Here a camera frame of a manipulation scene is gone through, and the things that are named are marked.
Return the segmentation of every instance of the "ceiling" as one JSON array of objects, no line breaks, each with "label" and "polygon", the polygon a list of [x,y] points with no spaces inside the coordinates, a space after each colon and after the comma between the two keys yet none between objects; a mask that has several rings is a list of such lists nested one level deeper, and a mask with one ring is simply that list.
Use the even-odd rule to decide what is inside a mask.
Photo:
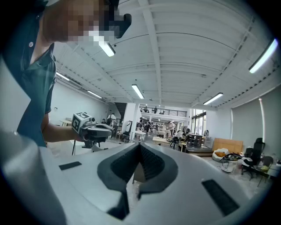
[{"label": "ceiling", "polygon": [[142,103],[202,108],[221,107],[264,82],[280,65],[275,51],[261,69],[249,67],[273,36],[250,8],[232,0],[120,0],[120,14],[132,25],[108,57],[91,42],[56,43],[60,73],[106,102],[136,102],[132,89],[143,92]]}]

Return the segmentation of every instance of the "wooden panel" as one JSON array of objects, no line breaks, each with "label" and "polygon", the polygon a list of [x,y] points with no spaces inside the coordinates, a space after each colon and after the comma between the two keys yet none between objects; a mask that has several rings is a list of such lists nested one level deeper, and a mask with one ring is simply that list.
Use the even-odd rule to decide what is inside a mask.
[{"label": "wooden panel", "polygon": [[243,148],[243,141],[215,138],[213,151],[223,148],[228,149],[230,153],[233,152],[233,153],[240,154]]}]

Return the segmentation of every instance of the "balcony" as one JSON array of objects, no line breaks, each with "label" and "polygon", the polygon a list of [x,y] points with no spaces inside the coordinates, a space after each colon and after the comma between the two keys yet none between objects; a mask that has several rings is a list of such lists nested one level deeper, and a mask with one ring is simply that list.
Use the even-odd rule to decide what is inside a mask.
[{"label": "balcony", "polygon": [[177,110],[170,110],[170,109],[155,109],[154,108],[145,108],[145,107],[140,107],[141,113],[149,113],[154,116],[178,116],[178,117],[187,117],[187,112],[186,111],[177,111]]}]

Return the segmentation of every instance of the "cable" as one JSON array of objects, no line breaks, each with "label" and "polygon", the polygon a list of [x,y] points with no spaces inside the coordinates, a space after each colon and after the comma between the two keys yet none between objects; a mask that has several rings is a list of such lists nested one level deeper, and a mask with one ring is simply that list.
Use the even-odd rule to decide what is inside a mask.
[{"label": "cable", "polygon": [[76,140],[74,140],[73,149],[72,149],[72,155],[73,155],[73,153],[75,155],[75,143],[76,143]]}]

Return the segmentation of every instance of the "fluorescent light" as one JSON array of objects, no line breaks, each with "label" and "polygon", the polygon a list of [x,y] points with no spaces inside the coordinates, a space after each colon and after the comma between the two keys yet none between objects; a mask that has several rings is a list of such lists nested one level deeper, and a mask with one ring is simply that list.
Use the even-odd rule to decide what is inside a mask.
[{"label": "fluorescent light", "polygon": [[108,55],[109,57],[115,55],[114,49],[111,47],[110,43],[106,41],[99,41],[98,45],[102,48],[102,50]]},{"label": "fluorescent light", "polygon": [[59,75],[60,77],[62,77],[63,79],[66,79],[67,81],[69,81],[69,79],[63,75],[61,75],[60,73],[57,72],[57,75]]},{"label": "fluorescent light", "polygon": [[91,93],[91,94],[93,94],[93,95],[95,95],[95,96],[97,96],[98,98],[102,98],[101,96],[98,96],[97,94],[95,94],[95,93],[93,93],[93,92],[91,92],[91,91],[88,91],[89,93]]},{"label": "fluorescent light", "polygon": [[218,99],[221,96],[223,96],[223,93],[220,92],[217,95],[215,95],[214,97],[212,97],[211,99],[209,99],[208,101],[204,102],[203,105],[207,105],[207,104],[215,101],[216,99]]},{"label": "fluorescent light", "polygon": [[256,72],[265,62],[266,60],[274,53],[275,49],[278,46],[278,42],[276,39],[270,44],[270,46],[263,52],[261,57],[249,68],[250,73]]},{"label": "fluorescent light", "polygon": [[141,98],[144,99],[144,96],[142,95],[141,91],[139,90],[138,86],[136,84],[132,84],[133,89],[137,93],[137,95]]}]

